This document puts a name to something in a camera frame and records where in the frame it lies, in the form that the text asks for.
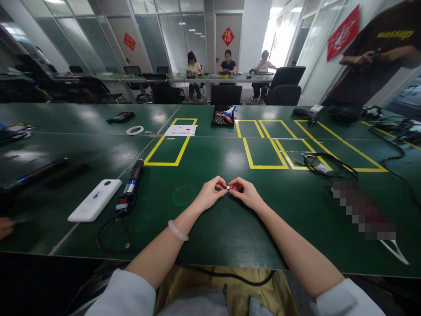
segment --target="red decoration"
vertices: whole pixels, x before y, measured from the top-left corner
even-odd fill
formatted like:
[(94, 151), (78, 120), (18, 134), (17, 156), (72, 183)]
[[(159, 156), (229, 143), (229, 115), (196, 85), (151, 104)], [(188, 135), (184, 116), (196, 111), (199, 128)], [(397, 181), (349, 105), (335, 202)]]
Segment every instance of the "red decoration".
[(230, 28), (227, 28), (227, 30), (224, 32), (224, 34), (222, 35), (222, 39), (225, 42), (225, 44), (227, 44), (227, 46), (231, 44), (232, 40), (234, 39), (234, 34), (232, 33)]
[(133, 50), (133, 51), (135, 50), (136, 42), (127, 33), (126, 33), (126, 35), (124, 35), (124, 44), (126, 44), (131, 50)]
[(360, 22), (360, 5), (351, 12), (328, 40), (328, 62), (343, 50), (357, 35)]

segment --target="dark hair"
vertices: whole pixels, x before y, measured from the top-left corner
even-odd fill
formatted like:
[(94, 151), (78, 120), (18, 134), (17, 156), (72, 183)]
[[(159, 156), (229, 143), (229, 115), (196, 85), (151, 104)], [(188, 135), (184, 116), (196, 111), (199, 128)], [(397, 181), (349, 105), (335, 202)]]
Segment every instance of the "dark hair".
[(187, 54), (187, 64), (189, 64), (190, 60), (194, 59), (194, 62), (197, 62), (196, 56), (192, 51)]

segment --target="white tape roll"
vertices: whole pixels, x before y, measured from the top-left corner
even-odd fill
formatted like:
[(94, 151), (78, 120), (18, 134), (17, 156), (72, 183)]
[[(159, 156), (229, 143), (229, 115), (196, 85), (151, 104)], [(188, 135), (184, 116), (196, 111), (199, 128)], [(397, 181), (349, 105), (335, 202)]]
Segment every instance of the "white tape roll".
[(134, 126), (134, 127), (130, 127), (126, 133), (129, 135), (137, 135), (140, 134), (141, 132), (143, 132), (143, 126)]

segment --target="black t-shirt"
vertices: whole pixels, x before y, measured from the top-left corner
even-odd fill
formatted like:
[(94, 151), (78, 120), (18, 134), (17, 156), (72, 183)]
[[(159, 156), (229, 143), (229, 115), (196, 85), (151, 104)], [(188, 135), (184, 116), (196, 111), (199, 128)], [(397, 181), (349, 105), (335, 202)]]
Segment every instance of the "black t-shirt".
[[(343, 53), (344, 56), (361, 56), (380, 49), (413, 45), (421, 50), (421, 3), (399, 3), (374, 17)], [(404, 58), (392, 62), (374, 61), (363, 65), (348, 65), (335, 83), (328, 97), (346, 103), (366, 104), (401, 68)]]
[(230, 61), (229, 64), (227, 64), (226, 61), (223, 61), (221, 64), (222, 70), (228, 69), (228, 70), (233, 71), (235, 66), (236, 66), (235, 61)]

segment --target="white sleeve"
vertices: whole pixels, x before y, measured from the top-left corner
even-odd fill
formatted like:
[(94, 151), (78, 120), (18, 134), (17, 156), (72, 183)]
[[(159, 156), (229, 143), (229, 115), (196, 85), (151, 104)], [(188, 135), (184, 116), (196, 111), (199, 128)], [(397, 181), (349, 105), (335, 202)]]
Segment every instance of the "white sleeve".
[(156, 292), (141, 276), (117, 269), (104, 293), (88, 309), (86, 316), (152, 316)]
[(385, 316), (384, 312), (351, 279), (345, 279), (310, 302), (316, 315), (329, 316)]

